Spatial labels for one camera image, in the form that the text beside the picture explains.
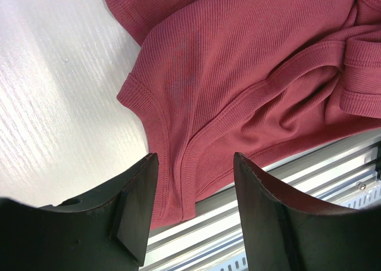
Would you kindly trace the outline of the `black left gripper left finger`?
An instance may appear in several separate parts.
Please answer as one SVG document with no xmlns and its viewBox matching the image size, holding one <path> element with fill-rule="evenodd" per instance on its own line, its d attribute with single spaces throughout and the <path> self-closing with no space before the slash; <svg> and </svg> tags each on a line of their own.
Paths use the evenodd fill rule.
<svg viewBox="0 0 381 271">
<path fill-rule="evenodd" d="M 58 206 L 1 199 L 2 270 L 138 270 L 148 245 L 158 156 Z"/>
</svg>

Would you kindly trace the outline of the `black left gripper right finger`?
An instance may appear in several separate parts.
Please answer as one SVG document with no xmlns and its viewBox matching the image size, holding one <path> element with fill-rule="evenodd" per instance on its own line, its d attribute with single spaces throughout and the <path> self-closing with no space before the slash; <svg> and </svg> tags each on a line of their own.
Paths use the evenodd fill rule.
<svg viewBox="0 0 381 271">
<path fill-rule="evenodd" d="M 249 270 L 379 270 L 380 207 L 332 204 L 234 155 Z"/>
</svg>

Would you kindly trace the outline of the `red tank top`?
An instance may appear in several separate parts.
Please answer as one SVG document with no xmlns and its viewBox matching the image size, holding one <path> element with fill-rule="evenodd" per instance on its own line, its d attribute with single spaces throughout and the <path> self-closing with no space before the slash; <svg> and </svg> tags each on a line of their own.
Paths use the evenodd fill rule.
<svg viewBox="0 0 381 271">
<path fill-rule="evenodd" d="M 233 182 L 380 127 L 380 0 L 105 0 L 140 53 L 118 93 L 159 159 L 151 228 Z"/>
</svg>

